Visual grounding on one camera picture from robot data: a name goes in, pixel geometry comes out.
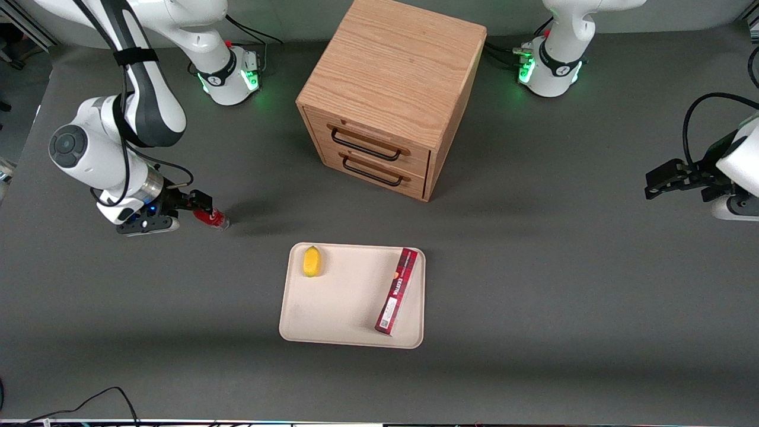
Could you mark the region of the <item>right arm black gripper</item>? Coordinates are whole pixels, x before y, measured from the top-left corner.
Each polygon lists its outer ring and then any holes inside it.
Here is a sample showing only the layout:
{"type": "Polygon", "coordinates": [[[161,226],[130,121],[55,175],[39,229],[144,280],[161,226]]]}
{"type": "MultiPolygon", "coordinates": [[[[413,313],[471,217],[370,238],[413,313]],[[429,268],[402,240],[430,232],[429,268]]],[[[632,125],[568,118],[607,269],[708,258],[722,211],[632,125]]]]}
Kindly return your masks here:
{"type": "Polygon", "coordinates": [[[179,211],[206,212],[207,206],[212,206],[212,197],[201,191],[184,193],[178,187],[169,189],[174,182],[163,180],[159,195],[148,205],[148,217],[152,219],[160,216],[178,217],[179,211]]]}

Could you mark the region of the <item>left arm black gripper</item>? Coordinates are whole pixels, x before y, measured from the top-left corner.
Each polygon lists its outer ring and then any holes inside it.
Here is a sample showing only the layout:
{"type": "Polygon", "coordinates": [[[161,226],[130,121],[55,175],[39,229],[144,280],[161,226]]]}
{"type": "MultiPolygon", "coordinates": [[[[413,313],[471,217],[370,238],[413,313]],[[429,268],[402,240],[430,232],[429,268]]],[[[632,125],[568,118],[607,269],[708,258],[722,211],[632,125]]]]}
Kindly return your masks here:
{"type": "Polygon", "coordinates": [[[712,202],[722,195],[734,194],[732,180],[721,172],[716,163],[727,153],[737,130],[711,144],[701,160],[691,168],[680,159],[671,159],[646,173],[647,186],[643,189],[645,198],[652,200],[664,193],[674,191],[701,190],[703,202],[712,202]]]}

